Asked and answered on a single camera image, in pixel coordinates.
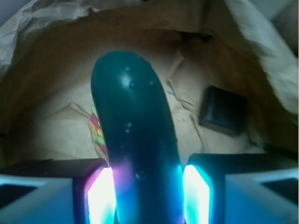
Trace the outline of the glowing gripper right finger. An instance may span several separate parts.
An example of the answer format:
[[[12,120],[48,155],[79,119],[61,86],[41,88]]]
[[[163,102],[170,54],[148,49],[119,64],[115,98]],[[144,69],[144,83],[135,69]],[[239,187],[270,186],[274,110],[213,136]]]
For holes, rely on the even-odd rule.
[[[188,224],[296,224],[298,162],[272,154],[192,154],[183,172]]]

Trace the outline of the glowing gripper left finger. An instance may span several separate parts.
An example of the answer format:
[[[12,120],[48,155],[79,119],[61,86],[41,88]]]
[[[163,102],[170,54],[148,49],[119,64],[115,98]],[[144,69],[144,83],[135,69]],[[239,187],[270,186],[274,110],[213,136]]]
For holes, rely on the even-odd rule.
[[[104,159],[23,161],[0,170],[3,224],[112,224],[115,207]]]

